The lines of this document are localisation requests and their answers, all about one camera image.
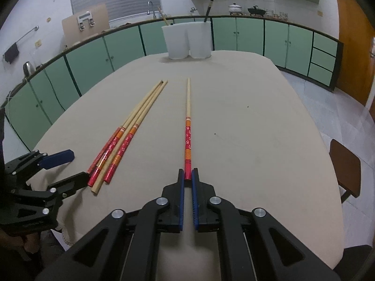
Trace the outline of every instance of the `faucet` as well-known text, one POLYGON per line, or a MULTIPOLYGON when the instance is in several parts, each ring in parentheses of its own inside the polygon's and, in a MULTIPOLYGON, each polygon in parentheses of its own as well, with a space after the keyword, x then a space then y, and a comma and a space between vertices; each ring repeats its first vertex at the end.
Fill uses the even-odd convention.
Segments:
POLYGON ((151 7, 152 7, 152 13, 154 14, 154 19, 156 19, 156 15, 155 15, 155 11, 154 11, 154 4, 153 4, 152 1, 149 1, 149 2, 148 2, 149 10, 147 11, 147 14, 148 14, 148 15, 150 14, 150 3, 151 3, 151 7))

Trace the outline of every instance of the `table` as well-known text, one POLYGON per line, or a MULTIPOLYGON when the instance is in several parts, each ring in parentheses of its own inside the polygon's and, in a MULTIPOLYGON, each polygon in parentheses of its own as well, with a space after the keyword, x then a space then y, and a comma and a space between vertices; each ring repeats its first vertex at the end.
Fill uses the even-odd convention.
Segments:
MULTIPOLYGON (((169 83, 134 136, 110 185, 82 189, 58 214, 76 242, 113 209, 137 210, 177 181, 184 166, 186 79, 191 78, 192 166, 237 208, 265 208, 330 267, 340 261, 344 228, 339 188, 323 140, 301 100, 258 54, 214 51, 211 58, 135 60, 75 102, 36 145, 72 149, 70 164, 41 171, 35 190, 87 170, 113 131, 161 79, 169 83)), ((216 235, 197 234, 185 190, 184 231, 162 234, 158 280, 219 280, 216 235)))

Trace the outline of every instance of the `white container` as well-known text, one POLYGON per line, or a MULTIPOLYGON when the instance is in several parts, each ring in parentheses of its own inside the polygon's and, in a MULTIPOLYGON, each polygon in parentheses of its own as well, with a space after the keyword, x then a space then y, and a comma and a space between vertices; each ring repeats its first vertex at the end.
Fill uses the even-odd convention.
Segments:
POLYGON ((186 28, 190 56, 202 59, 211 57, 211 22, 189 22, 186 23, 186 28))
POLYGON ((189 42, 186 24, 163 26, 164 40, 170 59, 183 59, 189 55, 189 42))

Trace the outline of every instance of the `brown wooden chair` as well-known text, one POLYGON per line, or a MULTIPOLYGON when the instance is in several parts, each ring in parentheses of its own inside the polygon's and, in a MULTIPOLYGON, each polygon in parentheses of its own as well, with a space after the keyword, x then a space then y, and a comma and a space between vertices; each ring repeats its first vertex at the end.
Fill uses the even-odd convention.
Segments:
POLYGON ((359 197, 361 193, 361 161, 350 150, 335 139, 331 140, 329 155, 339 185, 345 189, 341 203, 350 196, 359 197))

